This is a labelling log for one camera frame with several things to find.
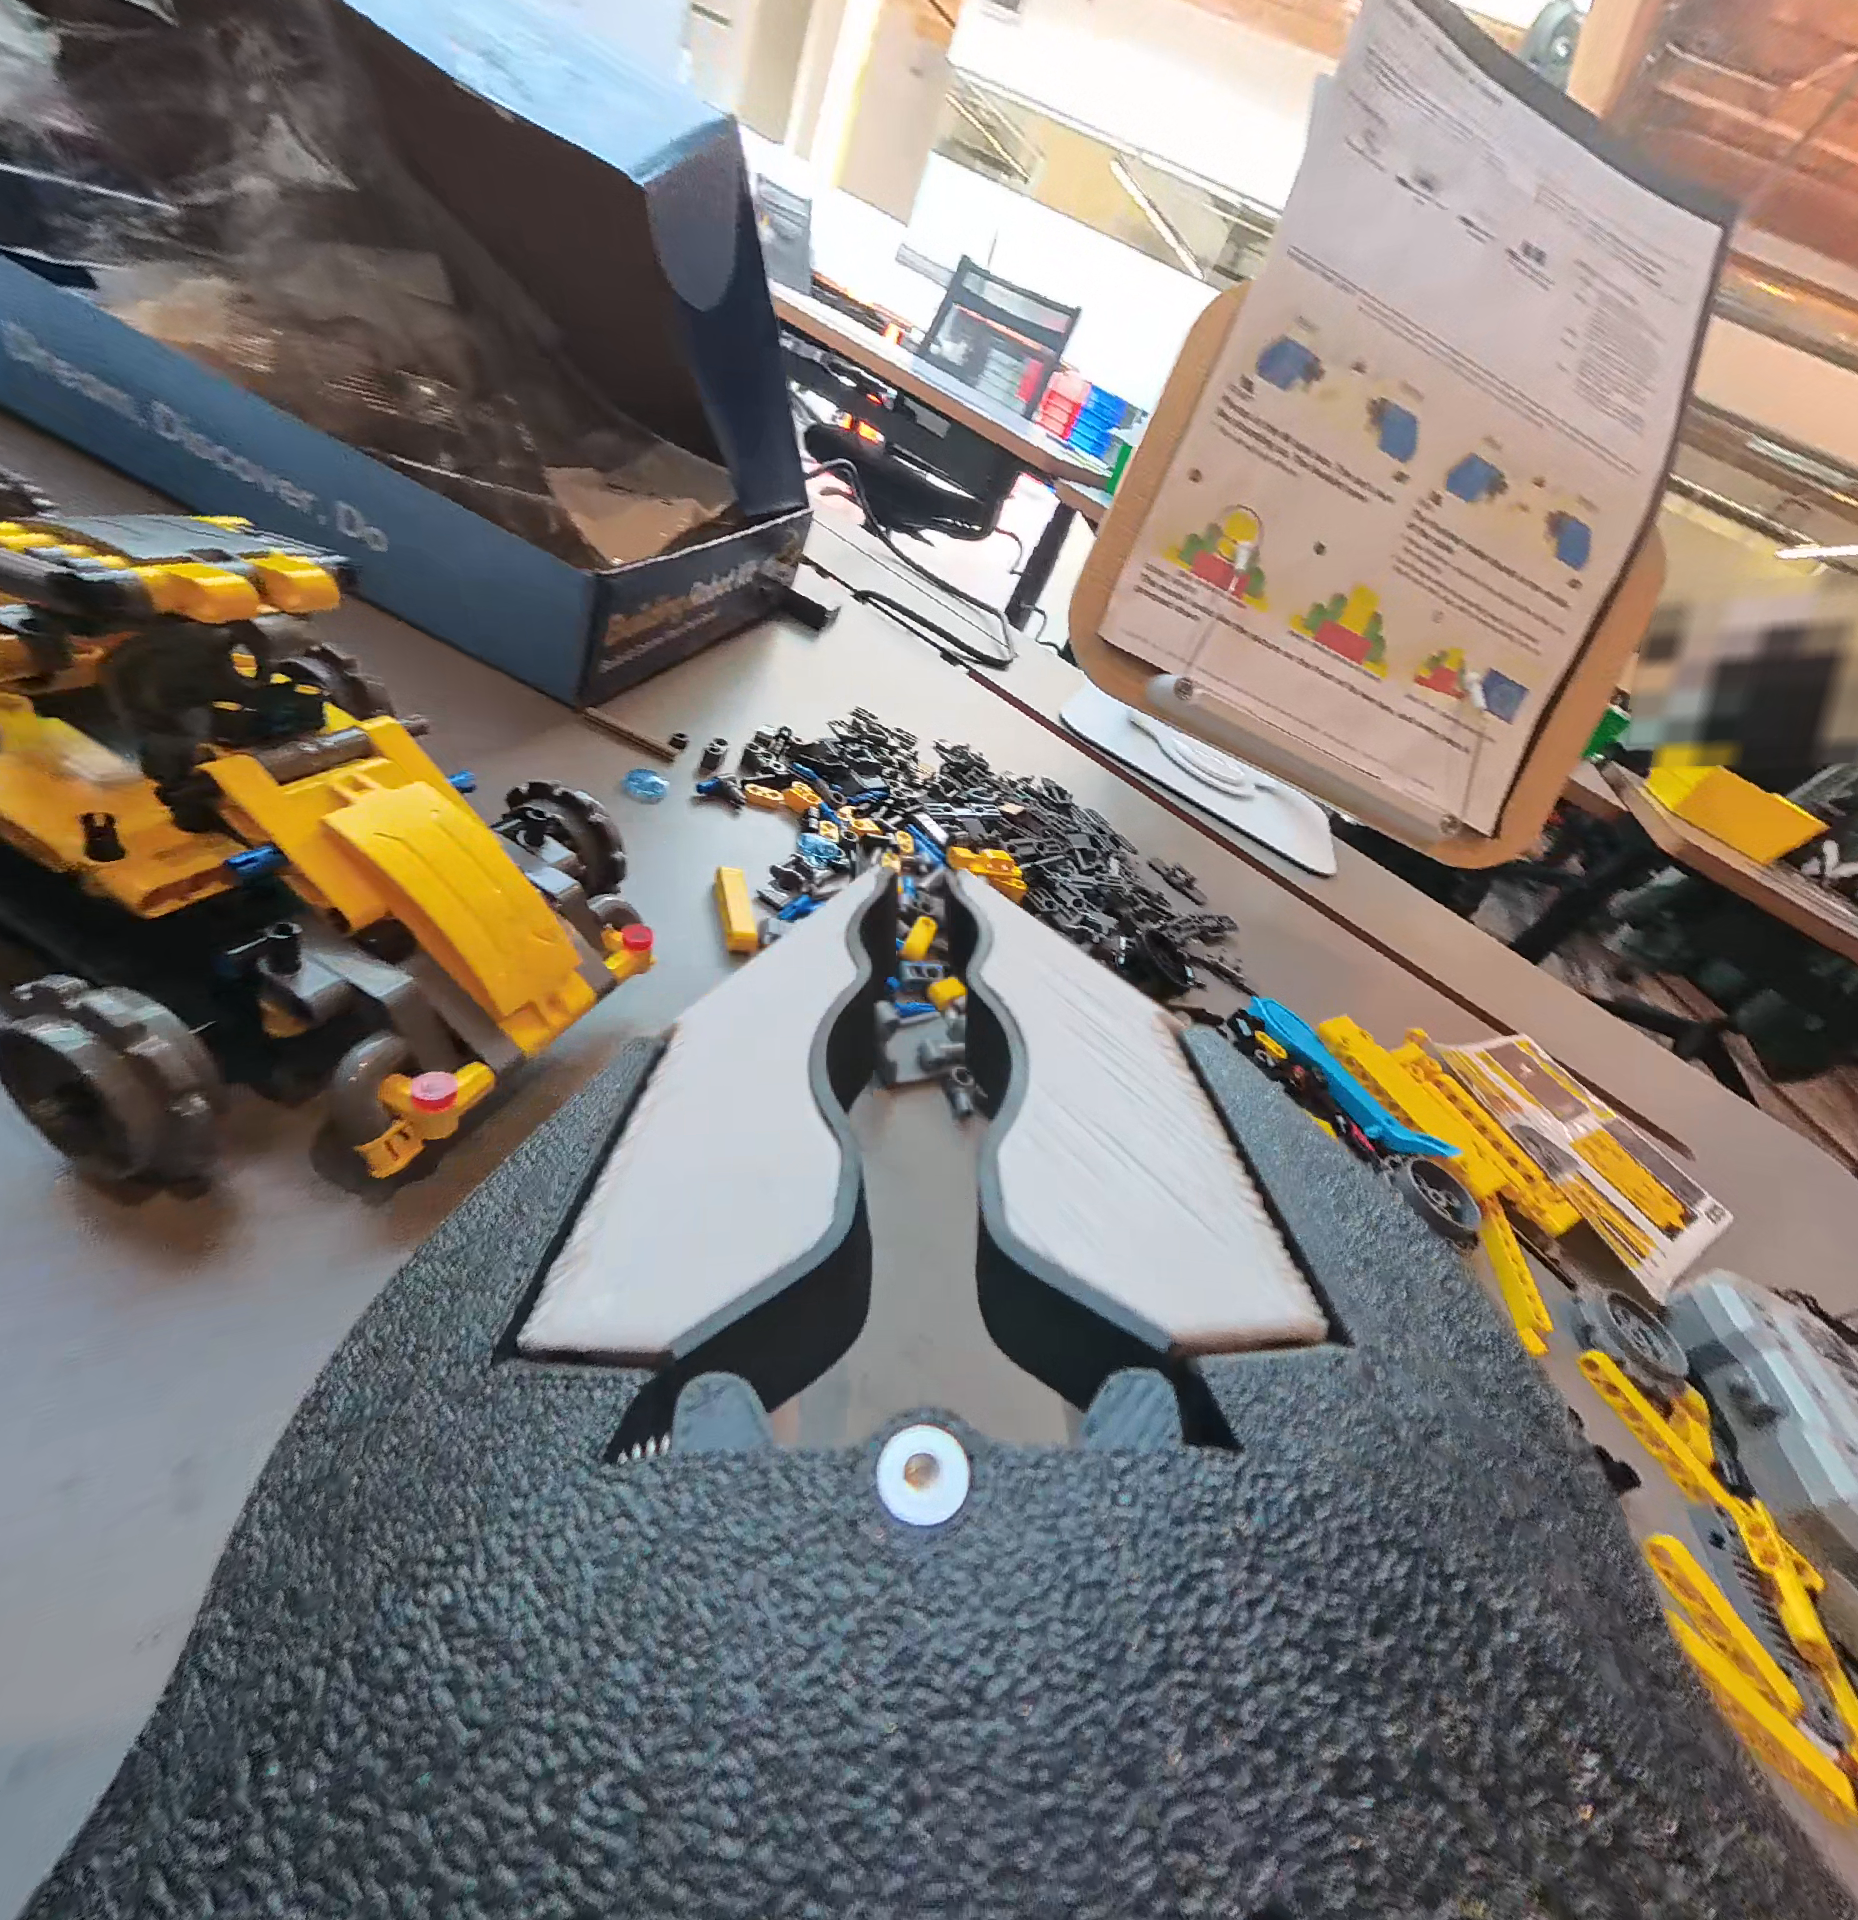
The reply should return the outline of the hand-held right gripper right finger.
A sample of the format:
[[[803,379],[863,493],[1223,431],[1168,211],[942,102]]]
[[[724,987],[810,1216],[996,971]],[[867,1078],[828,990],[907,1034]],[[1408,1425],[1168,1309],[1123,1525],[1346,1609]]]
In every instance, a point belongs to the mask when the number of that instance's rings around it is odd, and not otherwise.
[[[1144,1370],[1320,1348],[1330,1311],[1182,1045],[1139,988],[974,875],[945,886],[963,987],[975,1289],[1064,1404]]]

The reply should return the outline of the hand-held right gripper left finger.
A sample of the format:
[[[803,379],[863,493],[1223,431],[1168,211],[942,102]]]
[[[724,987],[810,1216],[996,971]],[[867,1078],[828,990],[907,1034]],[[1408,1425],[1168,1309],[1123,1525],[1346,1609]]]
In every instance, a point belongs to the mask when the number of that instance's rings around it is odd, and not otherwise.
[[[896,882],[857,876],[672,1024],[543,1262],[515,1353],[788,1404],[867,1320],[850,1109],[877,1080]]]

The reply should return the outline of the yellow black brick vehicle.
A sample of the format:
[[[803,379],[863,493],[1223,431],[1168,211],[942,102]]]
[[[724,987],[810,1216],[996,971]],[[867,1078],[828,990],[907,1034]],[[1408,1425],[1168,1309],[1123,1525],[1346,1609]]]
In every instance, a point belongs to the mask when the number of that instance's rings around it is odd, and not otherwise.
[[[0,1086],[83,1175],[203,1188],[225,1091],[402,1175],[653,967],[601,804],[480,818],[318,620],[352,563],[245,517],[56,511],[0,467]]]

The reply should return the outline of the grey desk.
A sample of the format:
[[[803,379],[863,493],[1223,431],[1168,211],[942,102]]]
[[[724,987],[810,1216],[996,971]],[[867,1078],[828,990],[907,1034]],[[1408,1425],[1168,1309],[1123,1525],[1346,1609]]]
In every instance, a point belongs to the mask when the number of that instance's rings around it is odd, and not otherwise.
[[[1064,1404],[985,1331],[984,1116],[868,1087],[871,1291],[788,1404],[515,1332],[760,813],[363,599],[480,815],[616,811],[653,971],[430,1172],[232,1092],[199,1199],[0,1091],[0,1916],[1858,1916],[1468,1262],[1182,1045],[1320,1348]]]

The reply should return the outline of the black brick wheel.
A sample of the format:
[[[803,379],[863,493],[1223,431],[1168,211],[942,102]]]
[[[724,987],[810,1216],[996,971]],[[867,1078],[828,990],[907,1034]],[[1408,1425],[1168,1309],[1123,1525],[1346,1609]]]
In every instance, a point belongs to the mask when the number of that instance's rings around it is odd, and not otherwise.
[[[1455,1245],[1477,1245],[1483,1227],[1480,1205],[1461,1178],[1429,1156],[1395,1159],[1389,1178],[1403,1205],[1438,1237]]]

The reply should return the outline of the pile of small brick parts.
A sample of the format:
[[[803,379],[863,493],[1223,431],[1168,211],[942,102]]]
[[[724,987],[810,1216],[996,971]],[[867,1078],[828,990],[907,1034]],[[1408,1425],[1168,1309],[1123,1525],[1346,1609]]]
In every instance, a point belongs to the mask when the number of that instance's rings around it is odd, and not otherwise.
[[[816,733],[783,724],[758,729],[738,751],[709,741],[692,802],[792,826],[794,849],[746,892],[743,927],[760,948],[816,917],[857,876],[889,876],[891,945],[850,1016],[850,1080],[834,1087],[844,1113],[863,1091],[893,1087],[899,1039],[945,1045],[930,1078],[952,1080],[967,1067],[950,904],[962,875],[1173,1017],[1225,1034],[1255,1067],[1270,1061],[1245,1016],[1197,1004],[1205,980],[1251,988],[1229,948],[1236,920],[1206,906],[1184,864],[1144,853],[1051,778],[997,769],[963,741],[922,741],[860,705]]]

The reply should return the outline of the grey motor brick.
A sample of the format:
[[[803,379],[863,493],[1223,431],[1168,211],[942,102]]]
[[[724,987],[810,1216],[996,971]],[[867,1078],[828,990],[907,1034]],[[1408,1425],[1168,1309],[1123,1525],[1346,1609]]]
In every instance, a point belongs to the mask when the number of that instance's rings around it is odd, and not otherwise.
[[[1670,1294],[1665,1325],[1756,1495],[1805,1555],[1858,1585],[1858,1353],[1732,1272]]]

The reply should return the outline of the yellow bin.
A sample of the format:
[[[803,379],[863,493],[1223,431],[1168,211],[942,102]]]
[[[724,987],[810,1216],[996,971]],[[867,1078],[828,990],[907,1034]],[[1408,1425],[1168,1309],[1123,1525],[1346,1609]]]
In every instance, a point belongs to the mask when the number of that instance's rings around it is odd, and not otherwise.
[[[1656,766],[1643,789],[1686,829],[1758,866],[1772,866],[1825,835],[1817,813],[1738,778],[1732,767]]]

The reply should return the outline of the large yellow and blue parts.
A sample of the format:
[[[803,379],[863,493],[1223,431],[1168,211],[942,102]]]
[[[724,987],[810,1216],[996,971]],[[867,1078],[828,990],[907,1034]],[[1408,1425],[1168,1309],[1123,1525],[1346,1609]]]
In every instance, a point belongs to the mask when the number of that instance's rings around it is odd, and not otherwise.
[[[1598,1348],[1581,1377],[1686,1499],[1688,1531],[1642,1539],[1664,1618],[1718,1716],[1778,1779],[1858,1824],[1858,1689],[1818,1613],[1818,1572],[1716,1462],[1692,1387],[1652,1383]]]

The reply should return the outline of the row of red blue bins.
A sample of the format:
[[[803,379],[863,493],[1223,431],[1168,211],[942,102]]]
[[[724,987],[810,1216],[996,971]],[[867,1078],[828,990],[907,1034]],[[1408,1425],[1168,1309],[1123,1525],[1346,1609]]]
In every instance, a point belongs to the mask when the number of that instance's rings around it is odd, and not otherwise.
[[[1139,417],[1139,408],[1083,372],[1060,366],[1047,379],[1031,417],[1055,442],[1108,465],[1116,434]]]

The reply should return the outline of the printed instruction sheet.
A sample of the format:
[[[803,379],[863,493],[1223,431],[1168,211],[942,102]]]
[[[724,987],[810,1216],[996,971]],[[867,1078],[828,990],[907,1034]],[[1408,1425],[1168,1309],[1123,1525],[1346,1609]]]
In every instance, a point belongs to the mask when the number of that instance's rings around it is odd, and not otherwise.
[[[1477,831],[1656,524],[1737,209],[1363,6],[1116,636]]]

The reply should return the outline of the background table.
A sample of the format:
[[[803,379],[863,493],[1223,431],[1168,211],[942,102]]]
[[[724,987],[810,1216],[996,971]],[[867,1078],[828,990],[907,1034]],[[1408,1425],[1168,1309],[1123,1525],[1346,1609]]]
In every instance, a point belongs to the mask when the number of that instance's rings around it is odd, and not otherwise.
[[[1110,467],[808,294],[772,285],[772,308],[788,337],[834,364],[851,366],[867,388],[891,400],[905,399],[919,426],[940,422],[945,431],[940,444],[950,444],[952,434],[967,434],[987,444],[993,467],[1010,479],[1026,473],[1051,491],[1055,506],[1021,563],[1004,609],[1008,624],[1025,631],[1055,571],[1069,530],[1077,517],[1100,522],[1104,516],[1111,491]]]

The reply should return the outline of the blue cardboard box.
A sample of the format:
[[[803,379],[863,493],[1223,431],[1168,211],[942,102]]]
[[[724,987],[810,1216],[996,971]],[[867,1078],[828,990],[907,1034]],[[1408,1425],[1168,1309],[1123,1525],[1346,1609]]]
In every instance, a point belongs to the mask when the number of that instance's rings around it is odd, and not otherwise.
[[[328,6],[413,179],[545,303],[606,397],[730,480],[738,530],[566,563],[0,255],[0,408],[171,504],[344,556],[358,593],[570,707],[799,593],[810,531],[747,155],[611,6]]]

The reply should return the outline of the clear plastic bag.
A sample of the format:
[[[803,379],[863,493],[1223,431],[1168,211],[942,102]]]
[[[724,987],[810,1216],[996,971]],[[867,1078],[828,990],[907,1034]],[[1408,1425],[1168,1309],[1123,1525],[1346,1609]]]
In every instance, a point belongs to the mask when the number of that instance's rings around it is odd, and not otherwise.
[[[740,524],[413,179],[328,6],[0,2],[0,255],[566,563]]]

